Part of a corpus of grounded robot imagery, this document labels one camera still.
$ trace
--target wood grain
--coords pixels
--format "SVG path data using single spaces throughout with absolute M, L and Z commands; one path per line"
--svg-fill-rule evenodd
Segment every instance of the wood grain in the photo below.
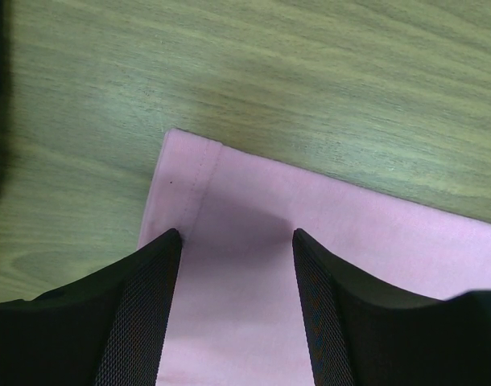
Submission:
M 15 0 L 8 21 L 0 301 L 134 250 L 172 126 L 491 223 L 490 0 Z

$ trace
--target pink fabric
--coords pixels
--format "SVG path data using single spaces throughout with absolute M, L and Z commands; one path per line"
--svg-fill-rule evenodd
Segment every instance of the pink fabric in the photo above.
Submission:
M 178 228 L 184 250 L 157 385 L 311 386 L 291 251 L 303 228 L 404 289 L 491 289 L 491 225 L 171 130 L 139 246 Z

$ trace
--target black foam pad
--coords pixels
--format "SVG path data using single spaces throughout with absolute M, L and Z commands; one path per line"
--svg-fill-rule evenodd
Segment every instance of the black foam pad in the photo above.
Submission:
M 295 271 L 318 386 L 491 386 L 491 291 L 446 302 L 394 287 L 306 232 Z
M 171 230 L 35 300 L 0 303 L 0 386 L 154 385 L 180 252 Z

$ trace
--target wooden table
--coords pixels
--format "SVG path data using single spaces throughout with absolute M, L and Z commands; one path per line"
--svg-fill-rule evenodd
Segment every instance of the wooden table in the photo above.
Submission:
M 14 0 L 8 21 L 0 301 L 134 250 L 172 126 L 491 223 L 490 0 Z

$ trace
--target stitching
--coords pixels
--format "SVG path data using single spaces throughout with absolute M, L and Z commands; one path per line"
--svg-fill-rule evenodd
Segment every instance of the stitching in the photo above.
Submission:
M 181 217 L 181 223 L 180 223 L 181 226 L 184 225 L 184 221 L 187 218 L 188 207 L 190 206 L 190 202 L 192 201 L 191 198 L 193 197 L 194 191 L 196 189 L 196 184 L 199 181 L 200 171 L 203 168 L 204 162 L 206 161 L 206 157 L 208 155 L 208 148 L 209 148 L 209 146 L 210 146 L 210 142 L 207 142 L 206 143 L 206 147 L 204 148 L 203 158 L 201 159 L 200 164 L 199 164 L 199 168 L 197 169 L 196 177 L 194 178 L 194 181 L 192 183 L 192 187 L 190 188 L 190 192 L 188 193 L 187 203 L 184 206 L 183 216 Z M 192 228 L 193 228 L 193 224 L 189 228 L 190 230 L 187 232 L 187 237 L 185 239 L 186 242 L 188 242 L 188 237 L 189 237 L 190 233 L 192 233 Z
M 208 177 L 208 182 L 206 183 L 206 187 L 204 187 L 204 194 L 202 195 L 202 197 L 200 198 L 200 201 L 199 201 L 199 207 L 197 208 L 196 217 L 194 218 L 194 220 L 192 222 L 192 226 L 190 227 L 190 231 L 187 234 L 187 244 L 188 244 L 188 242 L 190 240 L 190 236 L 192 235 L 192 231 L 193 231 L 194 227 L 197 224 L 197 220 L 199 219 L 199 216 L 200 216 L 200 213 L 201 213 L 201 210 L 202 210 L 202 207 L 203 207 L 203 203 L 206 200 L 206 196 L 208 195 L 208 187 L 210 186 L 210 183 L 213 180 L 213 176 L 215 175 L 215 172 L 217 171 L 217 168 L 221 164 L 221 155 L 222 155 L 222 147 L 223 147 L 223 145 L 222 144 L 219 144 L 219 145 L 220 145 L 220 147 L 219 147 L 219 153 L 217 154 L 217 159 L 215 160 L 215 163 L 213 164 L 212 173 Z

